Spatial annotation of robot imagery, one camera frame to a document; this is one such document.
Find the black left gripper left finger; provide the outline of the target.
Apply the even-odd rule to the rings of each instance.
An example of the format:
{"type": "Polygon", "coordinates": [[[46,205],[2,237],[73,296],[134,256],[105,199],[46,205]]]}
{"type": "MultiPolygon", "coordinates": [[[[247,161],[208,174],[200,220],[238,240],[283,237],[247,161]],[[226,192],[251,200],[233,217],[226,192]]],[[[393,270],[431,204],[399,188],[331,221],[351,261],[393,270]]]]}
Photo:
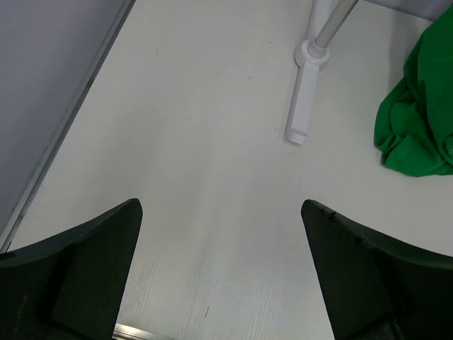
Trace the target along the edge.
{"type": "Polygon", "coordinates": [[[111,339],[142,223],[136,198],[1,254],[2,339],[111,339]]]}

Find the green tank top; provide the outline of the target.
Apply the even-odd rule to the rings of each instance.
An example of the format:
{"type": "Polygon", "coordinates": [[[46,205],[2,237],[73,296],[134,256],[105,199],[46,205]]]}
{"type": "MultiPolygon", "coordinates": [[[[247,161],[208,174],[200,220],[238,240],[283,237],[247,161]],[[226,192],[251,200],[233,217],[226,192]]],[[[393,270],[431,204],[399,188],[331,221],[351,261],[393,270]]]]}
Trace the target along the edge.
{"type": "Polygon", "coordinates": [[[407,176],[452,174],[452,9],[411,50],[374,125],[381,163],[407,176]]]}

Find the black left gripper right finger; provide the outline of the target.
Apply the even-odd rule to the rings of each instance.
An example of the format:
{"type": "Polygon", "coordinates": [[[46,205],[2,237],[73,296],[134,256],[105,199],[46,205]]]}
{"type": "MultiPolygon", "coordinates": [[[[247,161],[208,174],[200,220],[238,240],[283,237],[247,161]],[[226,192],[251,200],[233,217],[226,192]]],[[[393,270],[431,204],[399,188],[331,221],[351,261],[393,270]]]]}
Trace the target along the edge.
{"type": "Polygon", "coordinates": [[[301,215],[335,339],[452,338],[452,257],[315,200],[301,215]]]}

